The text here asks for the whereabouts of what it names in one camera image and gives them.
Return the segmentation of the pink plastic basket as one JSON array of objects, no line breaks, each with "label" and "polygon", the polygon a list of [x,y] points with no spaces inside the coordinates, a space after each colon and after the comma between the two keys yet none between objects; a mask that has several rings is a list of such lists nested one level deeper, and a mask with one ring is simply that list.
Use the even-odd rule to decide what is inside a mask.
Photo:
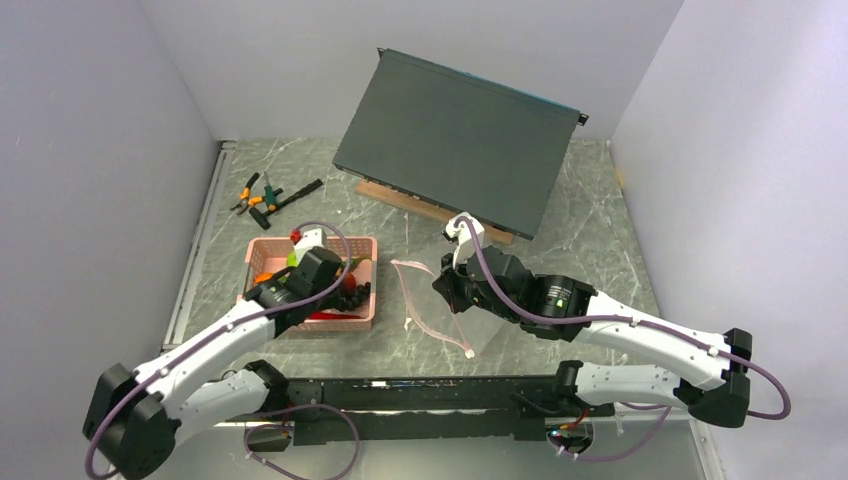
[{"label": "pink plastic basket", "polygon": [[[372,328],[376,316],[376,261],[378,257],[377,240],[371,236],[349,236],[353,257],[370,256],[372,260],[361,264],[352,275],[357,284],[371,283],[371,294],[367,304],[350,314],[358,319],[317,321],[307,319],[303,324],[292,328],[295,332],[345,332],[368,331]],[[251,240],[247,247],[243,291],[247,292],[254,286],[254,278],[263,272],[276,273],[288,265],[288,258],[293,253],[293,245],[288,237],[257,237]]]}]

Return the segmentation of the clear zip top bag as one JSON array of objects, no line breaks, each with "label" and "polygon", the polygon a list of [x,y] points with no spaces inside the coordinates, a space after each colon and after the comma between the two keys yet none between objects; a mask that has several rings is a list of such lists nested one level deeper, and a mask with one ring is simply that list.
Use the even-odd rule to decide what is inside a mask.
[{"label": "clear zip top bag", "polygon": [[467,359],[479,356],[502,328],[494,315],[477,308],[453,313],[432,288],[439,273],[438,262],[392,259],[408,310],[407,323],[414,322],[426,335],[463,352]]}]

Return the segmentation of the orange green mango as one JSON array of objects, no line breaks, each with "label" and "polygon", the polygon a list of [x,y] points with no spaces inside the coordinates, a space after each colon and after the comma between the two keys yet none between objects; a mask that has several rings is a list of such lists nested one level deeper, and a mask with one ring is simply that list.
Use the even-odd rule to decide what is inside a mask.
[{"label": "orange green mango", "polygon": [[268,281],[268,280],[272,279],[273,276],[274,276],[274,274],[271,273],[271,272],[260,273],[254,278],[254,284],[258,285],[262,282]]}]

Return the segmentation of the red chili pepper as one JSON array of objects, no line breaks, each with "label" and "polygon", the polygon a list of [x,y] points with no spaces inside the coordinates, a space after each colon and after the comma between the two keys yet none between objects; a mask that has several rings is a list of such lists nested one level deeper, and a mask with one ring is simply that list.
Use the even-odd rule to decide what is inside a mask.
[{"label": "red chili pepper", "polygon": [[330,320],[350,320],[350,319],[358,319],[357,315],[353,315],[350,313],[337,313],[330,311],[319,311],[311,314],[309,316],[310,320],[317,321],[330,321]]}]

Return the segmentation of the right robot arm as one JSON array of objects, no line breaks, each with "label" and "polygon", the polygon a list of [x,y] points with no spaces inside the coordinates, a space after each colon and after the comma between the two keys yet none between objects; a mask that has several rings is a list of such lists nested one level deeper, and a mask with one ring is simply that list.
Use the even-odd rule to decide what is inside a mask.
[{"label": "right robot arm", "polygon": [[655,403],[714,426],[745,423],[751,382],[744,363],[753,337],[743,329],[710,333],[677,326],[573,278],[536,275],[493,246],[464,263],[444,255],[432,287],[454,314],[476,307],[537,338],[594,344],[645,359],[643,365],[621,367],[562,362],[550,392],[564,415],[613,402]]}]

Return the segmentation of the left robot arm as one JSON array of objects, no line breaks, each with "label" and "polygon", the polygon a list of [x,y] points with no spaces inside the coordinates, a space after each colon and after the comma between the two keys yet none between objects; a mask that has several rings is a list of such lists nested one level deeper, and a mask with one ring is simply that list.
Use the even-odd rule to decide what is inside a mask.
[{"label": "left robot arm", "polygon": [[144,479],[189,438],[225,420],[279,417],[290,382],[263,360],[216,379],[230,362],[326,310],[352,266],[324,247],[255,285],[190,340],[137,367],[117,363],[97,379],[82,427],[91,479]]}]

